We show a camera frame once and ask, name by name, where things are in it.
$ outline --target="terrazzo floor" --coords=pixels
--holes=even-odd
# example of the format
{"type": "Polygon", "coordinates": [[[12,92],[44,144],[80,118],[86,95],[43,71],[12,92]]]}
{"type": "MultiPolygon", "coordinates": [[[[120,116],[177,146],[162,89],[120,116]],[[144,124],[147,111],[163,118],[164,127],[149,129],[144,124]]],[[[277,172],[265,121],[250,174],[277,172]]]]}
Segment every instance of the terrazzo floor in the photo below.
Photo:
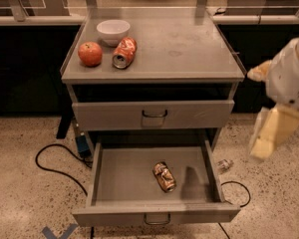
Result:
{"type": "MultiPolygon", "coordinates": [[[[69,178],[39,169],[37,152],[47,144],[61,143],[76,152],[73,130],[55,139],[60,118],[0,118],[0,239],[47,238],[49,228],[61,238],[71,224],[71,211],[85,205],[81,188],[69,178]]],[[[223,227],[230,238],[299,239],[299,129],[265,162],[247,155],[255,115],[232,115],[221,132],[214,161],[230,158],[234,165],[220,181],[246,185],[252,199],[223,227]]],[[[87,187],[90,170],[59,147],[47,149],[42,165],[68,172],[87,187]]],[[[224,185],[228,201],[242,204],[246,193],[237,185],[224,185]]],[[[90,238],[90,228],[77,227],[69,238],[90,238]]],[[[221,239],[217,224],[145,227],[97,227],[95,238],[221,239]]]]}

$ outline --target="closed drawer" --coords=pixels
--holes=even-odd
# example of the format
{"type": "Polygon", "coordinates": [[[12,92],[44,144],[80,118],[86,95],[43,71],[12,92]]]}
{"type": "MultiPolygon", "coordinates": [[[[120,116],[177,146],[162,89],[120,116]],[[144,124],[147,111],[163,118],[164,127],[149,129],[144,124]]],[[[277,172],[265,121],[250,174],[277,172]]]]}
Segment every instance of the closed drawer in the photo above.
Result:
{"type": "Polygon", "coordinates": [[[234,101],[74,103],[82,130],[200,128],[226,124],[234,101]]]}
{"type": "Polygon", "coordinates": [[[73,211],[81,226],[158,225],[229,222],[240,208],[225,202],[203,130],[177,132],[170,144],[150,144],[135,135],[116,143],[101,134],[96,144],[92,180],[86,207],[73,211]],[[188,141],[191,135],[195,141],[188,141]],[[176,180],[174,191],[164,193],[152,168],[166,162],[176,180]]]}

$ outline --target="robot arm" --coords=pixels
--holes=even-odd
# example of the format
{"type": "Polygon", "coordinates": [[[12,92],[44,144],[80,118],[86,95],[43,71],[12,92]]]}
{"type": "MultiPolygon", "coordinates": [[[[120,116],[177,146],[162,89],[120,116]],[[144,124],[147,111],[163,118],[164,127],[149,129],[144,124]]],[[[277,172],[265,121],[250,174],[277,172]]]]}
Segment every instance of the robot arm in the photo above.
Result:
{"type": "Polygon", "coordinates": [[[249,152],[269,157],[299,126],[299,38],[291,40],[272,61],[251,69],[247,77],[265,82],[266,94],[276,102],[259,113],[249,152]]]}

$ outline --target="apple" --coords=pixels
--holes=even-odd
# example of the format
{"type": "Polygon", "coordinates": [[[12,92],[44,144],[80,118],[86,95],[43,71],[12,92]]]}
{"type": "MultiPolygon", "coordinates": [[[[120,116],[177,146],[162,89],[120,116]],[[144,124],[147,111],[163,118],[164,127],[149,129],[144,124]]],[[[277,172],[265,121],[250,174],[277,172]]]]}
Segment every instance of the apple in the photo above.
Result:
{"type": "Polygon", "coordinates": [[[101,62],[103,51],[99,44],[86,42],[80,45],[78,55],[84,65],[94,67],[101,62]]]}

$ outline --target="bowl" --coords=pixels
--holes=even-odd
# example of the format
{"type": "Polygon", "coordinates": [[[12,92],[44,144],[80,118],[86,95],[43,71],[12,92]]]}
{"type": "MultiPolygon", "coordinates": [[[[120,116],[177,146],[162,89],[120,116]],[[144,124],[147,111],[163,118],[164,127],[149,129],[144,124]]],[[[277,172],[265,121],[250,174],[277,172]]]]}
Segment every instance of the bowl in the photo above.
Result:
{"type": "Polygon", "coordinates": [[[107,45],[115,47],[129,34],[130,27],[130,23],[125,20],[106,20],[97,26],[97,31],[107,45]]]}

